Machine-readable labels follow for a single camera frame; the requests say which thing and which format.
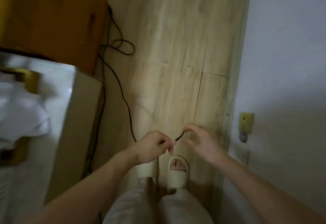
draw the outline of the wall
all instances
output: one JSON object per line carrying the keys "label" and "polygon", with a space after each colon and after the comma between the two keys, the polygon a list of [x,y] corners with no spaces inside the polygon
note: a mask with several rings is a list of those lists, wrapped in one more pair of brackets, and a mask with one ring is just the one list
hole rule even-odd
{"label": "wall", "polygon": [[[229,153],[326,218],[326,0],[250,0]],[[238,139],[242,111],[253,134]],[[257,223],[228,181],[221,223]]]}

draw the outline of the pants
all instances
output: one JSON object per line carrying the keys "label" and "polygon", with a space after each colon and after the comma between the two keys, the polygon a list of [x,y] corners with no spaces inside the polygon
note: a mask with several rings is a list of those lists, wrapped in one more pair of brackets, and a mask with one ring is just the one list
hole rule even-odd
{"label": "pants", "polygon": [[163,197],[156,206],[145,187],[137,186],[121,195],[112,205],[103,224],[213,224],[208,212],[185,189]]}

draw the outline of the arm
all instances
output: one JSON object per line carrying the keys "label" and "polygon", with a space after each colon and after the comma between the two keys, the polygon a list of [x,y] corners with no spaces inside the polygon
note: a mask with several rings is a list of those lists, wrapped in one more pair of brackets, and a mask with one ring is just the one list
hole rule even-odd
{"label": "arm", "polygon": [[223,150],[218,140],[204,127],[190,124],[200,142],[184,139],[195,152],[219,169],[250,202],[266,223],[326,223],[320,216],[269,182],[249,171]]}
{"label": "arm", "polygon": [[148,163],[175,144],[168,136],[149,132],[133,146],[117,153],[106,164],[54,199],[27,224],[88,224],[113,199],[117,185],[135,165]]}

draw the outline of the white slipper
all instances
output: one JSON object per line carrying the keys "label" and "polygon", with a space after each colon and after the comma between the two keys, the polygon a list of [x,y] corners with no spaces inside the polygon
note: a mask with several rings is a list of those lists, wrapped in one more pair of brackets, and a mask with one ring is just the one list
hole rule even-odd
{"label": "white slipper", "polygon": [[[187,172],[172,170],[171,162],[174,159],[181,160],[182,164],[185,165]],[[168,191],[170,189],[185,188],[188,184],[188,179],[189,179],[189,165],[186,162],[186,160],[180,156],[172,156],[168,163],[168,173],[167,173]]]}
{"label": "white slipper", "polygon": [[136,173],[138,178],[153,178],[156,188],[157,181],[157,159],[136,166]]}

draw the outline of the brown wooden drawer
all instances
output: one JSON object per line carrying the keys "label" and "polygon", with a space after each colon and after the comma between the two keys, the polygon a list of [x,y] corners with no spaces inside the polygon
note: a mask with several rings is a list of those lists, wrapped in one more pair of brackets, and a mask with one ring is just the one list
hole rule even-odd
{"label": "brown wooden drawer", "polygon": [[0,0],[0,46],[92,74],[107,0]]}

